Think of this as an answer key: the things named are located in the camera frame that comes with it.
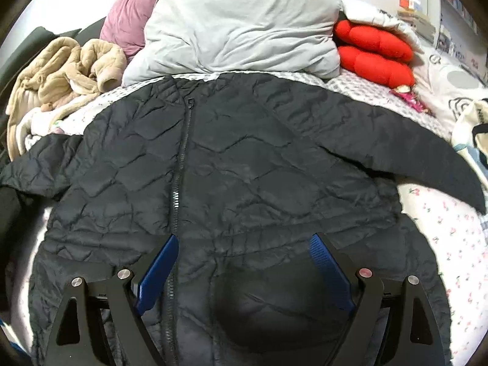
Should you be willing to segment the stack of books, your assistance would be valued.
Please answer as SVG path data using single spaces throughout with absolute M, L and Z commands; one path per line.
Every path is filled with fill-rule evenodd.
M 418 0 L 399 0 L 397 14 L 400 19 L 414 28 L 414 31 L 426 41 L 434 44 L 436 28 L 429 17 L 422 12 Z

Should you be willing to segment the black garment at left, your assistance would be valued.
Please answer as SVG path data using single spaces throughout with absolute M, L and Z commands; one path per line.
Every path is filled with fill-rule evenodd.
M 53 212 L 57 201 L 41 196 L 30 196 L 9 187 L 1 188 L 1 318 L 6 319 L 12 312 L 13 294 L 7 291 L 7 266 L 16 260 L 16 271 L 26 270 L 27 265 L 20 260 L 20 252 L 27 248 L 27 239 L 37 238 L 34 222 L 45 212 Z M 65 282 L 59 257 L 45 248 L 48 241 L 43 240 L 37 251 L 30 251 L 34 257 L 32 272 L 28 275 L 28 288 L 34 292 L 49 293 L 51 288 L 60 290 Z

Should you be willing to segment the white bookshelf with books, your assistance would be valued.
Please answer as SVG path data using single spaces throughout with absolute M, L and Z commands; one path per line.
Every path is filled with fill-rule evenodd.
M 487 85 L 487 37 L 461 0 L 428 0 L 436 45 Z

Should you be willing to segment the upper red cushion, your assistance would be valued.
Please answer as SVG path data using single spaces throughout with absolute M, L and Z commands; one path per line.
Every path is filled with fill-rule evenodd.
M 353 24 L 347 19 L 336 23 L 335 36 L 343 43 L 386 58 L 409 63 L 414 57 L 412 48 L 387 30 L 368 25 Z

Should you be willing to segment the red cushion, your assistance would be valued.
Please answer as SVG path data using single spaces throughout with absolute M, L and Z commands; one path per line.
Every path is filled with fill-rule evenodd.
M 412 48 L 387 30 L 368 25 L 353 24 L 347 19 L 336 23 L 335 36 L 343 43 L 386 58 L 409 63 L 414 57 Z
M 415 84 L 412 70 L 407 64 L 387 59 L 375 53 L 360 50 L 352 45 L 337 48 L 343 69 L 373 83 L 397 88 Z

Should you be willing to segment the white cartoon pillow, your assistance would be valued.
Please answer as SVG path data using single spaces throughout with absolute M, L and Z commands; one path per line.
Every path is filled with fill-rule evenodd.
M 411 69 L 415 93 L 449 133 L 465 108 L 487 98 L 487 87 L 476 76 L 432 47 L 414 54 Z

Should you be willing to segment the grey folded duvet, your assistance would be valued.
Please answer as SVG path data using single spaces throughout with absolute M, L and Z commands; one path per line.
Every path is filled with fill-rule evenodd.
M 334 78 L 339 8 L 338 0 L 158 0 L 122 83 L 237 70 Z

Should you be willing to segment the white patterned pillow top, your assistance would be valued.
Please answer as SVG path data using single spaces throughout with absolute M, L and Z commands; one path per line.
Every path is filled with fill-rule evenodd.
M 407 43 L 414 52 L 423 52 L 420 39 L 412 27 L 396 16 L 361 0 L 341 0 L 341 6 L 350 22 L 392 32 Z

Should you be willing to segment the lower red cushion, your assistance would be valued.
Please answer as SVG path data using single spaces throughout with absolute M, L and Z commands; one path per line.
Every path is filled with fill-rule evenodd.
M 375 53 L 360 50 L 352 45 L 337 48 L 343 69 L 373 83 L 397 88 L 415 84 L 412 70 L 407 64 L 387 59 Z

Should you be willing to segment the beige fleece garment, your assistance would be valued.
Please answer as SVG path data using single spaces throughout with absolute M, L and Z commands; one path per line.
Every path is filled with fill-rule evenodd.
M 47 135 L 57 121 L 117 88 L 127 59 L 119 45 L 54 39 L 16 78 L 6 114 L 9 159 L 23 155 L 28 135 Z

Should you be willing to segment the purple pillow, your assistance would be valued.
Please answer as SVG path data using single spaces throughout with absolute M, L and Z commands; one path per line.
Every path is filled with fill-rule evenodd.
M 116 0 L 105 17 L 100 39 L 119 45 L 130 62 L 145 46 L 144 28 L 158 0 Z

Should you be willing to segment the white black tote bag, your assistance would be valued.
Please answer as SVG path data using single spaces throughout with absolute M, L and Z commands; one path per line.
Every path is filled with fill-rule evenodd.
M 482 186 L 487 188 L 487 99 L 466 107 L 452 131 L 455 152 L 470 165 Z

